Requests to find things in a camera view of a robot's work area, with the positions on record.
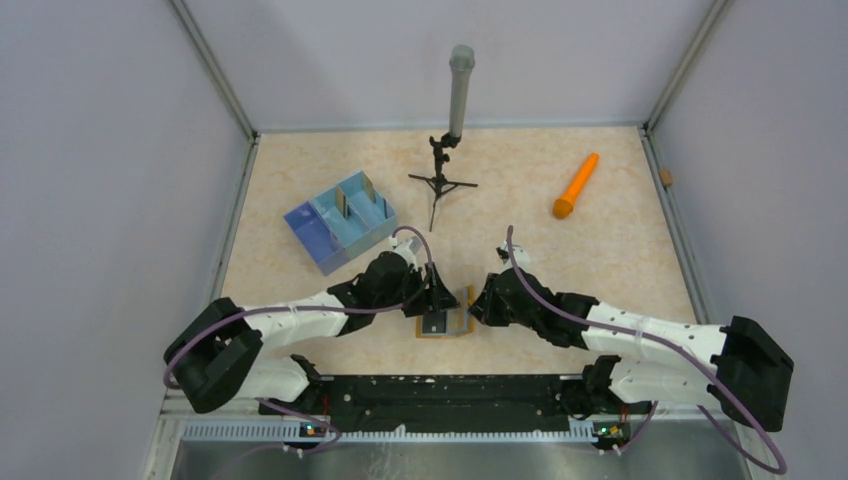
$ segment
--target black mounting bracket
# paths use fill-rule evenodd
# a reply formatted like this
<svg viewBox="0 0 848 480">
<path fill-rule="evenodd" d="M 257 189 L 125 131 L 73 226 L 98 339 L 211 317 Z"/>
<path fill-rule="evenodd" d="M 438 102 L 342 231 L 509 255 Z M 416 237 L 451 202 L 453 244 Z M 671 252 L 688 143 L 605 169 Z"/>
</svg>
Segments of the black mounting bracket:
<svg viewBox="0 0 848 480">
<path fill-rule="evenodd" d="M 304 357 L 291 357 L 309 386 L 290 403 L 270 401 L 309 415 L 330 415 L 342 432 L 543 432 L 567 431 L 577 415 L 618 414 L 625 404 L 587 375 L 333 375 L 322 376 Z M 645 414 L 650 402 L 627 405 Z M 260 415 L 279 415 L 264 405 Z"/>
<path fill-rule="evenodd" d="M 436 194 L 436 198 L 433 200 L 433 211 L 430 213 L 429 231 L 431 232 L 433 231 L 433 218 L 436 216 L 436 202 L 438 202 L 440 198 L 453 191 L 456 187 L 477 187 L 476 183 L 450 181 L 442 173 L 442 166 L 444 166 L 445 163 L 450 162 L 450 155 L 445 153 L 445 149 L 456 148 L 461 139 L 462 137 L 451 136 L 450 132 L 442 135 L 441 140 L 438 142 L 435 138 L 430 137 L 430 146 L 433 147 L 433 163 L 435 165 L 436 175 L 432 177 L 422 177 L 421 175 L 409 174 L 409 178 L 423 180 L 426 182 L 427 185 L 430 186 L 430 189 L 433 190 L 433 193 Z"/>
</svg>

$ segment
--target blue box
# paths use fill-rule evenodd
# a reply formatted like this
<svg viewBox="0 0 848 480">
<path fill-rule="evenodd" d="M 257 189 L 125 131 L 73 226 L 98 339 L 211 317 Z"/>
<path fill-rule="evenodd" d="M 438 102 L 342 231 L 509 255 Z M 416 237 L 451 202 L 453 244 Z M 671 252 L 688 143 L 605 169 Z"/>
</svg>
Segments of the blue box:
<svg viewBox="0 0 848 480">
<path fill-rule="evenodd" d="M 395 210 L 371 185 L 360 170 L 284 216 L 324 275 L 362 255 L 397 228 Z"/>
</svg>

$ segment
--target orange microphone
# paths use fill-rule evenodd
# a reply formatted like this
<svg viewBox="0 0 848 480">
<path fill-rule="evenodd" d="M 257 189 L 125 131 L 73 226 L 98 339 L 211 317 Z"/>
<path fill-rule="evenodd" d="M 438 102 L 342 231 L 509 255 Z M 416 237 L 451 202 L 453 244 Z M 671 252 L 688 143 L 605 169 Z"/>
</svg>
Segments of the orange microphone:
<svg viewBox="0 0 848 480">
<path fill-rule="evenodd" d="M 598 158 L 597 153 L 589 155 L 589 158 L 583 162 L 583 166 L 577 171 L 577 175 L 574 176 L 571 185 L 568 186 L 561 197 L 556 199 L 554 202 L 555 217 L 560 219 L 565 218 L 574 210 L 574 204 L 577 203 L 577 196 L 580 195 L 583 186 L 586 185 L 589 177 L 592 176 L 592 172 L 598 165 Z"/>
</svg>

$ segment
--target white cable channel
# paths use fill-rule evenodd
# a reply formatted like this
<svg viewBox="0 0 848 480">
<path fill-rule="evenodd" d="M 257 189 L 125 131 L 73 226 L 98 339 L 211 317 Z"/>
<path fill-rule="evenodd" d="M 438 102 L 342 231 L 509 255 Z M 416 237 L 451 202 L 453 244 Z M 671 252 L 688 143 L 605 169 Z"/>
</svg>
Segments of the white cable channel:
<svg viewBox="0 0 848 480">
<path fill-rule="evenodd" d="M 300 420 L 188 420 L 182 435 L 184 441 L 219 442 L 322 442 L 323 437 L 299 436 Z M 342 434 L 345 443 L 594 443 L 594 424 L 590 420 L 571 420 L 569 431 L 563 432 L 499 432 L 499 433 L 414 433 L 401 425 L 393 432 L 350 432 Z"/>
</svg>

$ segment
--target small wooden block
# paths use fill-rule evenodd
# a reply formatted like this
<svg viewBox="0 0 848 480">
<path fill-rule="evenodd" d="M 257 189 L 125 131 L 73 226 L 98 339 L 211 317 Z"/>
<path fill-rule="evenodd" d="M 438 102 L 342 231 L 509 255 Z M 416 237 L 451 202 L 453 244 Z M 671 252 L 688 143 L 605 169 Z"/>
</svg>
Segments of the small wooden block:
<svg viewBox="0 0 848 480">
<path fill-rule="evenodd" d="M 371 199 L 371 203 L 377 203 L 377 193 L 374 192 L 374 184 L 366 175 L 362 175 L 362 188 L 365 190 L 365 195 Z"/>
<path fill-rule="evenodd" d="M 665 167 L 660 168 L 660 185 L 668 188 L 674 183 L 674 178 L 671 176 L 671 171 Z"/>
<path fill-rule="evenodd" d="M 336 208 L 339 209 L 343 218 L 347 219 L 347 217 L 350 216 L 350 207 L 347 204 L 347 197 L 339 187 L 336 187 Z"/>
</svg>

